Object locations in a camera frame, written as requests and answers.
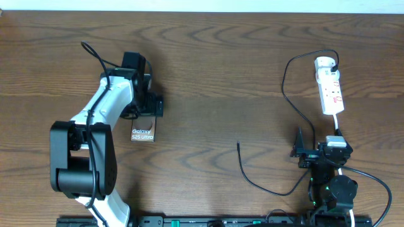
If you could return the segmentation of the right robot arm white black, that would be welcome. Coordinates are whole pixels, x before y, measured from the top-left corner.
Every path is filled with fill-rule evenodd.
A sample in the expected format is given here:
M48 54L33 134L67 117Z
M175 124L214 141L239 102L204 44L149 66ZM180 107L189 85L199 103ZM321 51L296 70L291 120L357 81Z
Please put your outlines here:
M336 173L352 152L338 129L333 136L326 136L325 142L319 143L316 149L305 148L302 132L298 131L290 155L299 159L299 168L307 168L311 173L309 199L314 210L307 213L307 225L353 225L347 214L354 207L358 185L348 176Z

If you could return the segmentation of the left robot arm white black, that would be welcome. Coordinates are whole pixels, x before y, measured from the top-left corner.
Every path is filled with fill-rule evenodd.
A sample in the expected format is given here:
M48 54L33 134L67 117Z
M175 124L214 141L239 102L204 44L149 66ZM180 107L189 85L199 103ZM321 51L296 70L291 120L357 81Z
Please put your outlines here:
M150 90L149 62L137 52L125 52L119 66L105 68L100 86L85 108L50 129L50 184L54 191L78 201L90 218L58 218L57 226L137 226L115 189L117 160L112 131L120 118L156 119L163 98Z

